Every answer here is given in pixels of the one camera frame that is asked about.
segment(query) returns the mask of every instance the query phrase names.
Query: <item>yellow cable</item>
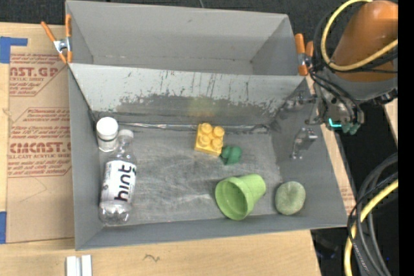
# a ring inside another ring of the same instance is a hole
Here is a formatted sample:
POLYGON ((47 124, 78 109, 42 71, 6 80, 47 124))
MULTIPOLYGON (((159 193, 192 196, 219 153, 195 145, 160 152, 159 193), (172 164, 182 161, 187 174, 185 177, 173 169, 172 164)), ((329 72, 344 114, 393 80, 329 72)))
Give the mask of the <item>yellow cable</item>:
MULTIPOLYGON (((378 205, 386 196, 388 196, 397 187, 398 187, 398 180, 395 180, 393 183, 389 184, 385 189, 379 192, 379 194, 377 194, 372 200, 370 200, 369 203, 365 206, 365 208, 361 212, 361 222, 365 220, 365 218, 374 209, 376 205, 378 205)), ((352 237, 355 238, 356 224, 352 226, 351 234, 352 234, 352 237)), ((348 237, 347 243, 345 245, 345 253, 343 255, 343 267, 344 267, 346 276, 352 276, 351 252, 352 252, 352 242, 351 242, 351 239, 348 237)))
POLYGON ((347 66, 339 66, 336 65, 334 63, 330 63, 331 59, 329 58, 327 52, 326 52, 326 39, 329 33, 329 30, 331 29, 331 25, 333 24, 334 20, 338 17, 338 15, 349 5, 353 4, 353 3, 359 3, 359 2, 366 2, 366 3, 370 3, 373 0, 348 0, 346 3, 342 4, 341 6, 338 7, 338 9, 333 13, 333 15, 331 16, 331 18, 328 20, 328 23, 323 31, 322 34, 322 39, 321 39, 321 53, 322 53, 322 57, 325 60, 325 62, 328 64, 328 66, 330 66, 330 68, 334 69, 334 70, 338 70, 338 71, 348 71, 348 70, 353 70, 353 69, 357 69, 360 68, 364 65, 366 65, 367 63, 370 63, 372 61, 374 61, 375 59, 378 59, 380 56, 384 55, 385 53, 389 52, 390 50, 392 50, 394 47, 396 47, 398 45, 398 39, 392 41, 390 44, 386 45, 384 48, 381 48, 379 51, 375 52, 374 54, 372 54, 371 56, 369 56, 368 58, 361 60, 357 63, 353 63, 352 65, 347 65, 347 66))

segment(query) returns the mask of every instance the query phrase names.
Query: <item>green cup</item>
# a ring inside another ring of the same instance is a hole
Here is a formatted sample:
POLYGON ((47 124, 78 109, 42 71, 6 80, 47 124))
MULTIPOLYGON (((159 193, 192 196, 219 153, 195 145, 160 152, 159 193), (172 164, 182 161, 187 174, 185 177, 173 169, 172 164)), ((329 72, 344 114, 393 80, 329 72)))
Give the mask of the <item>green cup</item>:
POLYGON ((252 212, 265 192, 266 183, 258 174, 228 177, 215 187, 215 200, 224 215, 239 221, 252 212))

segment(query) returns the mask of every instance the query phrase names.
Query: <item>yellow toy brick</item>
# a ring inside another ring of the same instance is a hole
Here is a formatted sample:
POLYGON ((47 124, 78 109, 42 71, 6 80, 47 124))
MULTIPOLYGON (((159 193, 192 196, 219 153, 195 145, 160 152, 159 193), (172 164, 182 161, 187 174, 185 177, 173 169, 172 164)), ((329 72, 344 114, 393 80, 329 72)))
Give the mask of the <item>yellow toy brick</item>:
POLYGON ((212 127, 209 123, 199 124, 194 149, 219 156, 223 148, 224 129, 219 125, 212 127))

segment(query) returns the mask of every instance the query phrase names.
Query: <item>gray-green ball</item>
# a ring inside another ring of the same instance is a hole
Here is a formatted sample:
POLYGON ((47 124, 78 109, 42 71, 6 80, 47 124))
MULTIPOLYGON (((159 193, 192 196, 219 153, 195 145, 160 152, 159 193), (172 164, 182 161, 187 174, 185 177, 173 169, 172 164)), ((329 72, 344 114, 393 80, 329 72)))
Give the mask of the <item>gray-green ball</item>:
POLYGON ((279 186, 275 195, 276 209, 284 215, 300 211, 305 203, 306 191, 299 182, 286 182, 279 186))

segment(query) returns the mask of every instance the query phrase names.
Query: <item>blue stripe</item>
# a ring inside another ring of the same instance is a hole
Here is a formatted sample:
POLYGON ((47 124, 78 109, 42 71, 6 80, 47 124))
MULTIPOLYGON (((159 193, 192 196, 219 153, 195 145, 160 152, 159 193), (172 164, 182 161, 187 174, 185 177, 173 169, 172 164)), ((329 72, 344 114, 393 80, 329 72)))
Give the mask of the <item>blue stripe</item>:
POLYGON ((0 63, 10 63, 11 46, 27 46, 27 38, 0 37, 0 63))
POLYGON ((6 212, 0 211, 0 244, 6 243, 6 212))

